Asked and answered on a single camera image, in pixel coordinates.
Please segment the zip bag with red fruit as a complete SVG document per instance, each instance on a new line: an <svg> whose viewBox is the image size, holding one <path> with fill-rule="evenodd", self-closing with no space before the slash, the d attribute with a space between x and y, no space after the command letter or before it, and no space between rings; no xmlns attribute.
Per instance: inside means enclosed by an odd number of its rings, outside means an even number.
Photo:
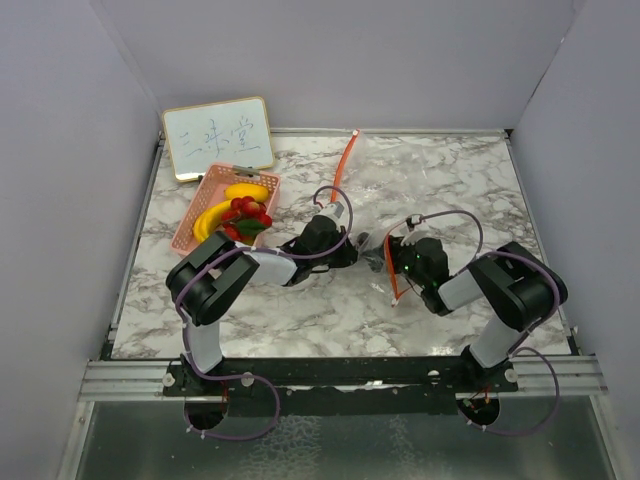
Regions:
<svg viewBox="0 0 640 480"><path fill-rule="evenodd" d="M406 219L410 216L403 217L391 226L377 229L369 228L356 235L359 258L363 259L374 273L386 272L388 274L393 293L392 308L398 305L400 298L409 290L409 287L402 290L399 287L398 275L388 270L391 261L386 256L388 250L384 244L391 235L403 237L407 233Z"/></svg>

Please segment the zip bag with yellow fruit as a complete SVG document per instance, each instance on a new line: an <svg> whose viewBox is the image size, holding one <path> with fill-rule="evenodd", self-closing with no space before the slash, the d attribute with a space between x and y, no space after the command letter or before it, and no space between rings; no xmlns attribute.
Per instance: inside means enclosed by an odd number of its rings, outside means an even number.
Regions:
<svg viewBox="0 0 640 480"><path fill-rule="evenodd" d="M434 178L423 146L400 142L379 146L355 130L334 174L358 219L409 214L425 207Z"/></svg>

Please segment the fake red strawberries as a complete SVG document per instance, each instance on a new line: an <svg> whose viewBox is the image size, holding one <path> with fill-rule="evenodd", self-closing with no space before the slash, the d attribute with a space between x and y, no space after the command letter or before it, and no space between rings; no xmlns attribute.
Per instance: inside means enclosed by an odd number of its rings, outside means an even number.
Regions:
<svg viewBox="0 0 640 480"><path fill-rule="evenodd" d="M236 197L220 219L219 228L232 240L253 245L257 236L272 226L266 206L254 197Z"/></svg>

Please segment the fake yellow mango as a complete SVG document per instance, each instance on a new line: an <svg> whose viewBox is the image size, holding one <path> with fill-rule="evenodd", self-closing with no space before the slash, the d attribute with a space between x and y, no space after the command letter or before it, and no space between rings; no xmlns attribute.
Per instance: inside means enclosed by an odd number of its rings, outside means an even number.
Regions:
<svg viewBox="0 0 640 480"><path fill-rule="evenodd" d="M235 183L224 190L224 195L227 200L252 197L255 201L264 203L268 200L270 191L267 187L258 184Z"/></svg>

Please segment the fake banana bunch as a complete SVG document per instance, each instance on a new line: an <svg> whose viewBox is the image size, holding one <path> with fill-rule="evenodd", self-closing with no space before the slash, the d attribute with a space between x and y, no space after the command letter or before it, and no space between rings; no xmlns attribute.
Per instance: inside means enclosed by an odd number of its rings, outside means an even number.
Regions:
<svg viewBox="0 0 640 480"><path fill-rule="evenodd" d="M218 227L222 215L231 208L231 201L226 200L204 211L195 221L192 228L194 238L198 243L203 243Z"/></svg>

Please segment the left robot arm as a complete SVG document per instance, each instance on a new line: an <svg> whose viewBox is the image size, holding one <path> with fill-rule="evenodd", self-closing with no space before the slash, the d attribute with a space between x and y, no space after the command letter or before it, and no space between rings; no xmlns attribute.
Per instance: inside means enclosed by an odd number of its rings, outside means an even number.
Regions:
<svg viewBox="0 0 640 480"><path fill-rule="evenodd" d="M312 274L353 265L357 250L349 233L326 214L314 216L300 235L275 249L243 246L215 233L173 267L165 284L183 321L189 386L206 395L220 385L218 322L247 285L291 287Z"/></svg>

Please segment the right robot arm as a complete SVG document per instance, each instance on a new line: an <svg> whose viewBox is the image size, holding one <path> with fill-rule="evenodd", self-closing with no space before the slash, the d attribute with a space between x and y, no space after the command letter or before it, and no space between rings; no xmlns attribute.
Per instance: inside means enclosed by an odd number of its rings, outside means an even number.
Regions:
<svg viewBox="0 0 640 480"><path fill-rule="evenodd" d="M568 299L566 284L553 270L517 242L471 261L458 274L449 271L442 242L392 236L383 242L387 269L419 289L426 308L446 316L479 299L492 317L461 353L459 378L469 390L491 384L503 365L540 324Z"/></svg>

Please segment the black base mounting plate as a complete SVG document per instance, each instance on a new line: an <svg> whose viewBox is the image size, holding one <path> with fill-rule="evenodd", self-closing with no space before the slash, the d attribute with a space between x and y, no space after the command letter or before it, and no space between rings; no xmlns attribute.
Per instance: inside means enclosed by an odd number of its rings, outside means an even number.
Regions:
<svg viewBox="0 0 640 480"><path fill-rule="evenodd" d="M505 362L485 373L459 356L370 358L226 358L199 377L185 359L169 364L163 394L237 417L280 413L351 416L392 413L452 415L457 395L512 393Z"/></svg>

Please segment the pink plastic basket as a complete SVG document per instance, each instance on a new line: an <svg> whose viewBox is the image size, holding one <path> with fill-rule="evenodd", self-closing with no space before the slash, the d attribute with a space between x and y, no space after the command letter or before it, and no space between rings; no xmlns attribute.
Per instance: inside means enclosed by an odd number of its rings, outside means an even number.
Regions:
<svg viewBox="0 0 640 480"><path fill-rule="evenodd" d="M186 256L209 234L221 227L235 198L251 196L274 217L281 178L277 174L224 163L211 165L201 180L171 242L170 249Z"/></svg>

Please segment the small whiteboard with writing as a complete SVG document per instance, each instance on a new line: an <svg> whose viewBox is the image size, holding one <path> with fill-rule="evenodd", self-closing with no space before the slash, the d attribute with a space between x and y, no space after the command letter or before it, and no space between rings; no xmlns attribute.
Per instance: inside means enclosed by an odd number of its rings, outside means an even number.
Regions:
<svg viewBox="0 0 640 480"><path fill-rule="evenodd" d="M259 96L168 109L162 124L179 182L197 179L214 163L251 169L275 163L266 103Z"/></svg>

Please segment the aluminium frame rail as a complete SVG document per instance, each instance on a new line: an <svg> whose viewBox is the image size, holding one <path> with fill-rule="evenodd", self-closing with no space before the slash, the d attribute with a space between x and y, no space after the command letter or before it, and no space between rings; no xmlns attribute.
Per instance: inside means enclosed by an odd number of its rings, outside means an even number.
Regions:
<svg viewBox="0 0 640 480"><path fill-rule="evenodd" d="M143 402L163 399L168 360L90 361L81 382L83 402Z"/></svg>

